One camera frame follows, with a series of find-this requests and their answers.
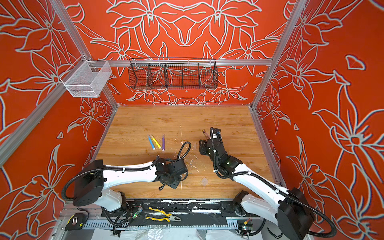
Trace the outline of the blue marker pen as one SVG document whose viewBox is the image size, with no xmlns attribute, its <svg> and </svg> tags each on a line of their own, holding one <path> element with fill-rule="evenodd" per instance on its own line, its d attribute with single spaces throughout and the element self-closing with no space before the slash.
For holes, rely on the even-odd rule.
<svg viewBox="0 0 384 240">
<path fill-rule="evenodd" d="M 150 135 L 148 135 L 148 140 L 149 140 L 149 143 L 150 143 L 150 145 L 151 145 L 151 148 L 152 148 L 153 150 L 155 150 L 156 147 L 155 147 L 155 144 L 154 144 L 154 142 L 153 142 L 153 140 L 152 140 L 152 137 L 151 137 Z"/>
</svg>

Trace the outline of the yellow highlighter pen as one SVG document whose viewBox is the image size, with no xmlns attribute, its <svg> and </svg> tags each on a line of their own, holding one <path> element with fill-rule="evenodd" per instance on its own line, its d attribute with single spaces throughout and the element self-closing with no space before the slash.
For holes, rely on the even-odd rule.
<svg viewBox="0 0 384 240">
<path fill-rule="evenodd" d="M 160 145 L 160 143 L 156 140 L 156 138 L 155 138 L 153 135 L 151 135 L 151 139 L 152 139 L 153 143 L 155 144 L 155 146 L 156 146 L 158 149 L 161 149 L 161 148 L 162 148 L 162 146 Z"/>
</svg>

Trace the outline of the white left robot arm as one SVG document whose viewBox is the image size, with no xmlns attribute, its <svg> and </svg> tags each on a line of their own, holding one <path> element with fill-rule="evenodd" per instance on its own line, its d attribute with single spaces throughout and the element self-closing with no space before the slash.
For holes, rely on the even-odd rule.
<svg viewBox="0 0 384 240">
<path fill-rule="evenodd" d="M 112 166 L 95 160 L 64 185 L 61 197 L 76 207 L 95 204 L 108 212 L 127 209 L 125 194 L 112 190 L 113 187 L 159 182 L 160 191 L 165 186 L 176 189 L 188 177 L 184 158 L 191 147 L 190 142 L 183 143 L 175 160 L 157 156 L 154 161 L 139 165 Z"/>
</svg>

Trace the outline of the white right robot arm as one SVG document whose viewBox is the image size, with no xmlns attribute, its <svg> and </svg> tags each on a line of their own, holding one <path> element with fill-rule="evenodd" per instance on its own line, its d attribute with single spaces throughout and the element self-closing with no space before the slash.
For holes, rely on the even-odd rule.
<svg viewBox="0 0 384 240">
<path fill-rule="evenodd" d="M 210 138 L 199 142 L 201 155 L 210 157 L 214 173 L 221 179 L 239 183 L 261 197 L 261 204 L 251 194 L 240 196 L 240 206 L 275 224 L 290 240 L 302 240 L 307 235 L 332 238 L 337 234 L 336 225 L 324 213 L 310 206 L 297 188 L 291 190 L 274 184 L 251 170 L 242 161 L 227 153 L 221 130 L 210 128 Z"/>
</svg>

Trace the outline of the purple marker pen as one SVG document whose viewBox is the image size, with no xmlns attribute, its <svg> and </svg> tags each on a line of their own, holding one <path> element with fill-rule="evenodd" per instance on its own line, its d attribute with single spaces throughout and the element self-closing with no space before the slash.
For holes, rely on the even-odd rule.
<svg viewBox="0 0 384 240">
<path fill-rule="evenodd" d="M 165 149 L 166 149 L 165 144 L 166 144 L 166 139 L 165 139 L 165 134 L 163 134 L 163 136 L 162 136 L 162 151 L 163 152 L 165 152 Z"/>
</svg>

